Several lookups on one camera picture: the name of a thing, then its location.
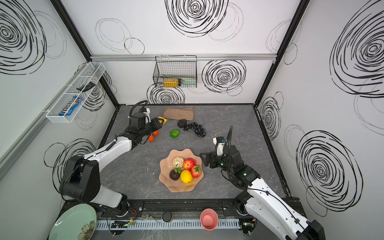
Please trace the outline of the small yellow lemon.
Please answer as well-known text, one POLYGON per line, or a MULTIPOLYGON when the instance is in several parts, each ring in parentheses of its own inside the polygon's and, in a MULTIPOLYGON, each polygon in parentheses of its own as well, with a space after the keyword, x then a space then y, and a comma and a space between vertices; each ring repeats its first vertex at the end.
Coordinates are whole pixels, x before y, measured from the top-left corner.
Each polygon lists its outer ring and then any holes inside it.
POLYGON ((159 119, 161 120, 161 122, 162 122, 163 125, 168 121, 167 119, 162 118, 162 117, 159 117, 159 119))

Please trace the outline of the green fake lime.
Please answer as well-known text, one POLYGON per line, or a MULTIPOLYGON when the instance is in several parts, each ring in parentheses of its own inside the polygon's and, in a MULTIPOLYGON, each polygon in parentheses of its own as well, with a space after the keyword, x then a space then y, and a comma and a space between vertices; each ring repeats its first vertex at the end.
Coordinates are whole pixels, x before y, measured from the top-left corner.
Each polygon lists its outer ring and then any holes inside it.
POLYGON ((171 138, 177 138, 180 134, 180 131, 179 130, 172 130, 171 133, 170 133, 170 137, 171 138))

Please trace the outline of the red green apple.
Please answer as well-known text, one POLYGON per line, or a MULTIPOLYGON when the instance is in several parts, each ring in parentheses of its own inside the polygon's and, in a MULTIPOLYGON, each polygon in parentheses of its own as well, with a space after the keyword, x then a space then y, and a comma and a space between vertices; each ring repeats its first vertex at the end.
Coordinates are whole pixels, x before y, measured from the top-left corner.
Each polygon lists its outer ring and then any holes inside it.
POLYGON ((202 175, 202 168, 200 166, 198 166, 198 165, 194 166, 191 169, 191 174, 192 174, 193 178, 198 178, 199 176, 202 175))

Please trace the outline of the dark fake avocado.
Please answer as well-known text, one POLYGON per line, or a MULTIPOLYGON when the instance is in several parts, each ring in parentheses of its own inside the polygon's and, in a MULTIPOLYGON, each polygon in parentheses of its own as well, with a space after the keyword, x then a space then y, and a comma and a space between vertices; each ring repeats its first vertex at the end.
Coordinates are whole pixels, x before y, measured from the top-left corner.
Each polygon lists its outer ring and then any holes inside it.
POLYGON ((182 129, 183 129, 183 128, 185 128, 186 125, 187 125, 187 120, 185 120, 185 119, 179 120, 178 123, 177 123, 177 125, 178 125, 179 128, 182 128, 182 129))

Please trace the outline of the red fake bell pepper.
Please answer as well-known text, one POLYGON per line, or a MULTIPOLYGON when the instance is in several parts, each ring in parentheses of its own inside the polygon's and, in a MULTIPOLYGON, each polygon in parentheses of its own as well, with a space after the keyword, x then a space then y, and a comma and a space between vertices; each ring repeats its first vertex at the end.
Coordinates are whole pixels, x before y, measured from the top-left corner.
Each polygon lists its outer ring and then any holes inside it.
POLYGON ((190 171, 195 165, 196 165, 196 162, 193 158, 187 158, 184 160, 183 168, 185 170, 190 171))

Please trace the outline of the large yellow lemon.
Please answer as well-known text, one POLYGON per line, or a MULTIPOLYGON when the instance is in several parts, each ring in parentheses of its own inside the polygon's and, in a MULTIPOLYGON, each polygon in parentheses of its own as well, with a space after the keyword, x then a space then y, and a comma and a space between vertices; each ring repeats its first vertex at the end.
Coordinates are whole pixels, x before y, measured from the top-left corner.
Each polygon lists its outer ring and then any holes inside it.
POLYGON ((183 170, 180 174, 180 179, 184 184, 189 184, 194 178, 189 170, 183 170))

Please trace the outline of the cream fake pear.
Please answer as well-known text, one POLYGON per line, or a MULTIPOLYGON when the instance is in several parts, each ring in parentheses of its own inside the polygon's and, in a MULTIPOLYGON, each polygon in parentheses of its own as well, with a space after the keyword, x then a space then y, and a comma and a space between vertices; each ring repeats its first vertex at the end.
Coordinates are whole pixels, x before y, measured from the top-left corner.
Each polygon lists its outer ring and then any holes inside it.
POLYGON ((172 164, 174 168, 182 168, 184 165, 184 158, 182 157, 175 157, 172 160, 172 164))

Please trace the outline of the dark mangosteen green top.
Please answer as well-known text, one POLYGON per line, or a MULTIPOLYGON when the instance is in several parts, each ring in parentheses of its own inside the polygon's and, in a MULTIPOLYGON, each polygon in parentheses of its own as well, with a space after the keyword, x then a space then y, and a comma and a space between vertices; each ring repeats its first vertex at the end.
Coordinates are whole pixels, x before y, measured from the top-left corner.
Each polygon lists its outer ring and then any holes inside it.
POLYGON ((181 168, 175 168, 173 170, 171 170, 170 174, 169 174, 169 177, 171 180, 173 181, 177 181, 180 176, 181 176, 181 168))

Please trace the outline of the pink wavy fruit bowl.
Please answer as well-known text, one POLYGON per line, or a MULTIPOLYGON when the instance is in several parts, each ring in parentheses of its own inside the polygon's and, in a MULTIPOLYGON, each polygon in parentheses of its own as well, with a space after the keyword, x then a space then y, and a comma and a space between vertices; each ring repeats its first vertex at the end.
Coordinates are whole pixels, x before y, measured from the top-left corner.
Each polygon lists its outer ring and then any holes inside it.
POLYGON ((202 171, 201 175, 197 178, 193 178, 191 183, 185 184, 181 179, 174 181, 170 178, 171 170, 174 170, 173 159, 175 157, 182 157, 184 160, 187 158, 192 158, 197 163, 197 165, 202 165, 202 159, 196 156, 190 149, 185 149, 182 151, 172 150, 169 155, 160 161, 160 170, 159 180, 173 193, 178 192, 190 192, 196 185, 203 179, 204 172, 202 171))

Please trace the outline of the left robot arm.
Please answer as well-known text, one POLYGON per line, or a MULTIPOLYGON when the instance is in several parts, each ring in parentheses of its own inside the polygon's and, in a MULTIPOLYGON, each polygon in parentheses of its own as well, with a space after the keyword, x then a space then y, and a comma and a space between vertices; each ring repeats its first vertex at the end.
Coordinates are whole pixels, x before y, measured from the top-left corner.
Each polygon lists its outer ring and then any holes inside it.
POLYGON ((126 196, 101 185, 100 172, 119 156, 141 144, 167 122, 162 117, 149 119, 149 113, 135 113, 125 131, 104 147, 84 156, 73 156, 67 161, 60 194, 84 203, 94 203, 114 209, 124 209, 126 196))

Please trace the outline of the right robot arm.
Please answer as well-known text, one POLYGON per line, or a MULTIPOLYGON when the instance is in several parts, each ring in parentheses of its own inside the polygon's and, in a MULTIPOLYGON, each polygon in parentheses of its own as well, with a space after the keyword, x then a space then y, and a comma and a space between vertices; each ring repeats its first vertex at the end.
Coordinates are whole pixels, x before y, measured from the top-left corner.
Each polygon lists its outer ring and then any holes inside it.
POLYGON ((280 240, 324 240, 323 226, 309 221, 281 199, 252 167, 244 164, 235 146, 218 146, 201 153, 204 166, 221 168, 228 180, 242 192, 236 197, 237 210, 253 216, 280 240))

